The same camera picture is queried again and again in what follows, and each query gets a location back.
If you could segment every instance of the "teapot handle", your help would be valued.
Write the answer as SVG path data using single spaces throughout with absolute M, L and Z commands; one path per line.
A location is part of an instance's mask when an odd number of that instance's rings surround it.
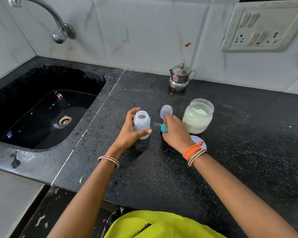
M 189 81 L 191 81 L 196 76 L 196 71 L 195 70 L 191 70 L 190 76 L 189 76 Z

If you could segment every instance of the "hand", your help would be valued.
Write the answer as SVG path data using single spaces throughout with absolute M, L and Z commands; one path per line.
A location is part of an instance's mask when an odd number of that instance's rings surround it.
M 115 145 L 118 145 L 120 148 L 123 148 L 123 150 L 129 148 L 131 145 L 133 145 L 139 138 L 142 136 L 146 136 L 148 134 L 152 133 L 151 129 L 144 129 L 141 131 L 136 132 L 134 130 L 134 127 L 132 126 L 133 119 L 135 115 L 133 113 L 139 111 L 140 108 L 133 108 L 128 111 L 126 121 L 121 128 L 121 131 L 114 142 Z
M 168 127 L 168 132 L 162 134 L 163 139 L 182 155 L 188 148 L 195 145 L 186 127 L 177 116 L 166 114 L 163 123 L 166 123 Z

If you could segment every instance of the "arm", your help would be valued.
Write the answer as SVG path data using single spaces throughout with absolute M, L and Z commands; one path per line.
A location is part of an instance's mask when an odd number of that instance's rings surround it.
M 116 160 L 126 148 L 130 147 L 140 137 L 150 134 L 151 129 L 135 132 L 132 127 L 134 112 L 140 108 L 133 108 L 127 113 L 126 121 L 121 132 L 106 152 Z M 107 190 L 111 175 L 116 164 L 110 160 L 102 159 L 95 170 L 86 180 L 85 184 L 64 210 L 48 238 L 89 238 L 94 230 L 95 222 Z
M 164 122 L 163 139 L 181 154 L 195 144 L 176 116 L 167 114 Z M 193 165 L 249 238 L 298 238 L 290 224 L 211 156 L 204 153 Z

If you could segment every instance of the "power socket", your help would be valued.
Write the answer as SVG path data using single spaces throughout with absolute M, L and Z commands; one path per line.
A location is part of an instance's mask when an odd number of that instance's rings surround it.
M 283 51 L 297 31 L 298 0 L 239 2 L 221 51 Z

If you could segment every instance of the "woman's left hand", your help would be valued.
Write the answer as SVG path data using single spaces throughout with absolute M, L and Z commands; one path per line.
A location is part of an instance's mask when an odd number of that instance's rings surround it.
M 133 113 L 138 112 L 140 108 L 133 108 L 128 111 L 126 121 L 121 128 L 121 131 L 114 142 L 115 145 L 118 145 L 123 150 L 129 148 L 133 145 L 139 138 L 146 136 L 152 133 L 151 129 L 144 129 L 141 131 L 136 132 L 134 127 L 132 126 L 133 119 L 135 115 Z

